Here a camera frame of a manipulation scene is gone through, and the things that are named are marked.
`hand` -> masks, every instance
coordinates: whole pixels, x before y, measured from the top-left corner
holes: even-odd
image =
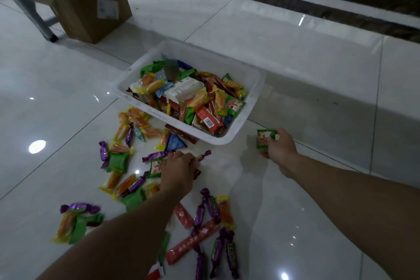
[[[168,160],[162,166],[160,190],[173,195],[179,200],[192,190],[194,170],[197,162],[192,160],[195,156],[191,153],[184,154],[180,151],[170,153]]]
[[[261,155],[274,161],[280,167],[281,172],[285,176],[291,178],[292,174],[287,169],[287,163],[293,157],[299,155],[296,150],[296,144],[285,129],[280,128],[275,131],[279,135],[279,139],[274,140],[271,137],[268,137],[268,149],[262,150]]]

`person's left arm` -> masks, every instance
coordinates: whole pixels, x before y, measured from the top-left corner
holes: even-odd
[[[160,191],[131,212],[106,221],[46,269],[37,280],[144,279],[156,262],[166,224],[191,191],[191,153],[168,156]]]

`forearm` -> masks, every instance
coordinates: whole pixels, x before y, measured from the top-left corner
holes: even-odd
[[[37,280],[144,279],[179,201],[178,195],[158,192],[136,210],[106,221]]]
[[[350,241],[395,279],[420,279],[417,188],[296,155],[285,165]]]

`cardboard box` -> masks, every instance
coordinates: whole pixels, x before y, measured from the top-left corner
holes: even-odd
[[[70,38],[95,44],[132,16],[127,0],[33,0],[51,7]]]

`barcode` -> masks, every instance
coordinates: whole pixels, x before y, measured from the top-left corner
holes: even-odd
[[[207,117],[203,120],[204,123],[206,123],[208,128],[212,128],[214,126],[213,122],[210,121],[210,119]]]

